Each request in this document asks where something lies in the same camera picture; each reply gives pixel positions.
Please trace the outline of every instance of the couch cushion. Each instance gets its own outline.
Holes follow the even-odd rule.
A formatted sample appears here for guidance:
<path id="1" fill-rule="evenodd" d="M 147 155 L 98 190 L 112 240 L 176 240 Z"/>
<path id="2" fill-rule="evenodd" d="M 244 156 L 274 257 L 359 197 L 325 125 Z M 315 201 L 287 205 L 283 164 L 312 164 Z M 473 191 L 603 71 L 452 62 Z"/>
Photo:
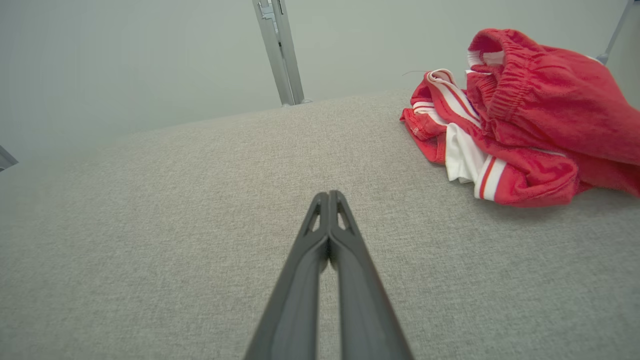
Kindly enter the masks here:
<path id="1" fill-rule="evenodd" d="M 408 91 L 169 127 L 0 174 L 0 357 L 241 358 L 312 197 L 342 191 L 417 359 L 640 354 L 640 200 L 449 183 Z M 319 358 L 340 354 L 321 276 Z"/>

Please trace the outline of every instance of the folded garment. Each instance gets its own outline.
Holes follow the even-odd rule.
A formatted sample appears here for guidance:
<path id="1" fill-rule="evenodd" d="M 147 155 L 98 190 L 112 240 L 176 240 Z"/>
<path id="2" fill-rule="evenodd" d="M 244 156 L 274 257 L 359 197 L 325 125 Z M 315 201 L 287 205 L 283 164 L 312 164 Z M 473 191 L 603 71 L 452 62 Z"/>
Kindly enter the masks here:
<path id="1" fill-rule="evenodd" d="M 560 152 L 583 182 L 640 197 L 640 111 L 599 61 L 497 29 L 474 37 L 468 61 L 467 95 L 484 136 Z"/>
<path id="2" fill-rule="evenodd" d="M 442 163 L 444 155 L 449 180 L 473 181 L 478 199 L 549 206 L 567 204 L 588 188 L 566 156 L 485 136 L 479 115 L 448 70 L 428 72 L 411 103 L 413 109 L 405 109 L 401 120 L 416 144 L 429 161 Z"/>

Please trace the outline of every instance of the gray upholstered surface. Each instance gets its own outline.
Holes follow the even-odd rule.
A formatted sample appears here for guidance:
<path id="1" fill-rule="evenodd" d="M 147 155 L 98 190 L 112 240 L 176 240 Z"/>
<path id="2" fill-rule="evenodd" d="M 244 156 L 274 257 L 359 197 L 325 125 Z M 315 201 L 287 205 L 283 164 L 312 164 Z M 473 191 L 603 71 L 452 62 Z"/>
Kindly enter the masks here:
<path id="1" fill-rule="evenodd" d="M 346 195 L 418 359 L 637 359 L 640 200 L 448 183 L 410 92 L 170 127 L 0 174 L 0 357 L 239 359 L 315 193 Z M 339 358 L 336 275 L 320 358 Z"/>

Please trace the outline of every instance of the white wall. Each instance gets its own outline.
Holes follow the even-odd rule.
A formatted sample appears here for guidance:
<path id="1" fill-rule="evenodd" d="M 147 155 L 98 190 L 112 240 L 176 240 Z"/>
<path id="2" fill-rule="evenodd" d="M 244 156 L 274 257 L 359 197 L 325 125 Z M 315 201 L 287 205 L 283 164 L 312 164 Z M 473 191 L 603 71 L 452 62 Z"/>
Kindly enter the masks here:
<path id="1" fill-rule="evenodd" d="M 279 106 L 248 0 L 0 1 L 0 145 L 19 161 Z"/>
<path id="2" fill-rule="evenodd" d="M 629 104 L 640 109 L 640 1 L 627 13 L 607 66 Z"/>
<path id="3" fill-rule="evenodd" d="M 606 50 L 627 0 L 287 0 L 305 97 L 415 88 L 424 71 L 463 80 L 484 28 L 591 56 Z M 411 70 L 421 70 L 402 76 Z"/>

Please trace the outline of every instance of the red fabric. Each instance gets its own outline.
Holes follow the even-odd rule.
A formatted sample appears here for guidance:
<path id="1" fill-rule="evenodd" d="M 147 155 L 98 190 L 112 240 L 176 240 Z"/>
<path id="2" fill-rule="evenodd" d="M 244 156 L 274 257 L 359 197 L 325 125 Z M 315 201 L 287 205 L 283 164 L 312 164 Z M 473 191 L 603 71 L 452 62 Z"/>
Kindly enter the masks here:
<path id="1" fill-rule="evenodd" d="M 433 122 L 429 115 L 414 114 L 413 109 L 404 109 L 400 121 L 427 160 L 444 165 L 447 128 Z"/>
<path id="2" fill-rule="evenodd" d="M 438 114 L 446 121 L 460 126 L 482 151 L 507 163 L 495 191 L 495 202 L 523 208 L 560 205 L 570 203 L 576 193 L 583 191 L 584 188 L 580 186 L 578 179 L 578 166 L 574 161 L 559 154 L 504 145 L 486 136 L 481 127 L 469 120 L 471 118 L 479 122 L 480 118 L 473 107 L 465 102 L 464 94 L 457 94 L 453 84 L 434 84 L 428 80 L 432 73 L 439 72 L 425 74 L 425 80 L 418 89 L 426 92 L 426 87 L 429 90 Z M 458 109 L 455 108 L 456 101 L 460 106 Z M 481 199 L 484 198 L 484 188 L 490 170 L 479 179 Z"/>
<path id="3" fill-rule="evenodd" d="M 640 197 L 640 111 L 611 73 L 573 51 L 539 45 L 515 30 L 486 29 L 469 51 L 504 51 L 504 61 L 473 65 L 467 95 L 481 132 L 509 146 L 566 154 L 593 186 Z"/>

